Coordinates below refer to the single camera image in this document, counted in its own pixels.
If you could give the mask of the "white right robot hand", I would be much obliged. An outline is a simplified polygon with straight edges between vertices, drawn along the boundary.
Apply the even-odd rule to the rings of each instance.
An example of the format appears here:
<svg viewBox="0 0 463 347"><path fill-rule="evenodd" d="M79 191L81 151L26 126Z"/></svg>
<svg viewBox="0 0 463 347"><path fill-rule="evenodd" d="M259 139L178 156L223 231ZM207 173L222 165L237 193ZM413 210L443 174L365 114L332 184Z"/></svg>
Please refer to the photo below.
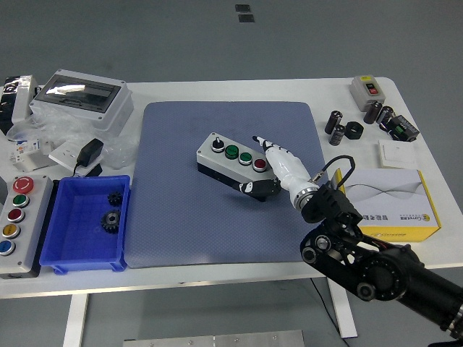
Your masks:
<svg viewBox="0 0 463 347"><path fill-rule="evenodd" d="M293 207L301 209L304 198L310 199L318 190L318 185L313 183L301 160L287 149L262 137L252 138L263 148L276 178L237 183L232 188L251 197L268 197L284 189L289 192Z"/></svg>

